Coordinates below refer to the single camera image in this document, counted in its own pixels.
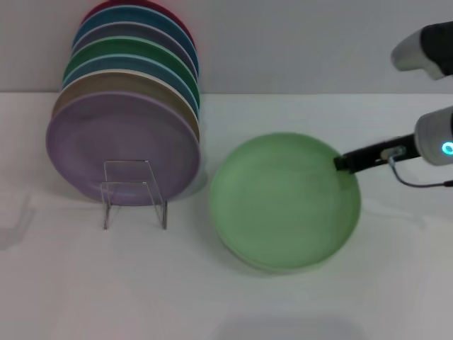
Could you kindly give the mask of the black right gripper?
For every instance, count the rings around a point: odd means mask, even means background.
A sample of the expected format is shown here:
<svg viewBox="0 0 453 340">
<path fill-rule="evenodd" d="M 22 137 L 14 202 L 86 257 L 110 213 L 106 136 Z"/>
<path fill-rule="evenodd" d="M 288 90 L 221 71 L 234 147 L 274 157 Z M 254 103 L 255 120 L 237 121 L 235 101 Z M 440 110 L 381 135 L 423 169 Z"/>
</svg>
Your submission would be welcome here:
<svg viewBox="0 0 453 340">
<path fill-rule="evenodd" d="M 401 162 L 418 157 L 420 153 L 415 145 L 415 135 L 409 134 L 340 155 L 333 160 L 333 163 L 337 171 L 355 174 L 388 164 L 390 159 Z"/>
</svg>

